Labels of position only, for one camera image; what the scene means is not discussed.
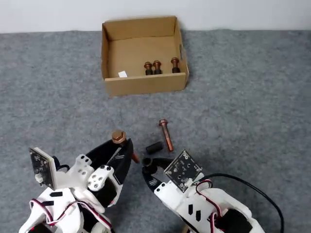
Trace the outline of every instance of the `bolt head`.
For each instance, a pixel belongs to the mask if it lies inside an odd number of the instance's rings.
[[[114,131],[112,133],[112,141],[116,144],[120,144],[122,142],[124,142],[126,140],[126,133],[121,131],[121,130],[117,130]]]
[[[161,65],[161,63],[158,60],[154,61],[154,67],[156,66],[156,64],[158,64],[159,66]]]
[[[147,66],[151,67],[152,66],[151,62],[145,62],[144,67],[147,68]]]
[[[171,63],[173,63],[174,61],[176,61],[177,63],[179,62],[179,59],[177,58],[177,57],[173,57],[172,59],[171,59]]]
[[[159,126],[166,125],[167,123],[168,123],[168,121],[166,119],[162,119],[159,121]]]

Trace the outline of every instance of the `hex bolt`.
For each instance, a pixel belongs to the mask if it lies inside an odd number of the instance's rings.
[[[145,62],[145,65],[144,65],[146,71],[146,75],[153,75],[154,72],[152,71],[152,64],[150,62]]]
[[[158,60],[154,61],[153,66],[155,67],[155,74],[162,74],[162,70],[160,69],[161,63]]]
[[[121,130],[116,130],[112,133],[112,142],[115,144],[121,144],[126,141],[126,133]]]
[[[159,126],[162,127],[162,131],[163,131],[163,134],[165,137],[165,141],[166,141],[168,150],[169,150],[169,152],[172,152],[174,149],[173,149],[173,144],[171,141],[170,133],[169,133],[169,130],[167,128],[167,123],[168,123],[168,121],[166,119],[162,119],[159,121]]]
[[[180,73],[180,68],[178,67],[179,59],[177,57],[173,57],[171,59],[171,63],[173,64],[172,73]]]
[[[123,146],[124,143],[126,142],[126,133],[124,131],[121,131],[121,130],[114,131],[112,133],[112,142],[115,144],[120,144],[121,146]],[[133,153],[132,159],[135,163],[137,163],[137,164],[139,163],[139,158],[136,154]]]

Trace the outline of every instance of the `white wire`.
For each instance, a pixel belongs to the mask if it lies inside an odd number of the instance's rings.
[[[109,230],[111,230],[111,223],[110,223],[110,220],[105,218],[102,214],[98,213],[97,211],[95,211],[93,208],[90,207],[90,205],[88,205],[87,203],[85,203],[84,201],[74,201],[74,202],[71,202],[70,204],[67,205],[67,207],[65,208],[64,212],[60,215],[60,217],[57,218],[57,220],[53,220],[51,219],[50,216],[51,213],[46,209],[46,207],[44,205],[42,205],[41,202],[39,202],[38,200],[36,199],[33,199],[29,202],[30,204],[30,208],[32,209],[32,204],[37,204],[38,206],[41,207],[41,209],[43,210],[43,212],[46,214],[46,223],[48,225],[54,225],[56,224],[57,222],[61,221],[65,216],[66,216],[66,212],[67,210],[70,208],[70,206],[74,205],[74,204],[81,204],[83,206],[86,207],[87,210],[89,210],[93,216],[101,223],[103,224],[106,228],[108,228]]]

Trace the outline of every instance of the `black cable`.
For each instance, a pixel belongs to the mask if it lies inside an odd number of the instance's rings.
[[[200,181],[203,181],[205,179],[209,179],[209,178],[212,178],[212,177],[227,177],[227,178],[231,178],[231,179],[234,179],[236,181],[239,181],[241,183],[243,183],[244,185],[247,185],[248,187],[254,189],[256,192],[258,192],[259,194],[261,194],[264,198],[266,198],[277,210],[277,213],[278,215],[280,216],[280,219],[281,219],[281,230],[280,232],[281,233],[284,233],[284,217],[283,217],[283,214],[282,214],[282,211],[281,209],[278,207],[278,205],[270,198],[268,197],[267,194],[265,194],[264,192],[262,192],[260,189],[258,189],[257,187],[253,186],[251,183],[245,181],[245,180],[242,180],[241,178],[239,177],[236,177],[236,176],[232,176],[232,175],[229,175],[229,174],[225,174],[225,173],[214,173],[214,174],[210,174],[210,175],[207,175],[207,176],[204,176],[203,178],[200,179]]]
[[[54,162],[55,162],[56,171],[58,171],[59,169],[62,169],[62,168],[67,168],[67,171],[69,171],[69,169],[70,169],[69,165],[67,165],[67,164],[60,165],[60,162],[56,156],[52,156],[52,158],[54,159]]]
[[[58,171],[59,169],[62,169],[62,168],[67,168],[67,171],[69,171],[69,169],[70,169],[69,165],[63,164],[63,165],[58,166],[58,167],[56,168],[56,170]]]

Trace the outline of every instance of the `white wall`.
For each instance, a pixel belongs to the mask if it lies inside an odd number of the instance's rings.
[[[188,30],[311,29],[311,0],[0,0],[0,33],[97,31],[149,15],[176,15]]]

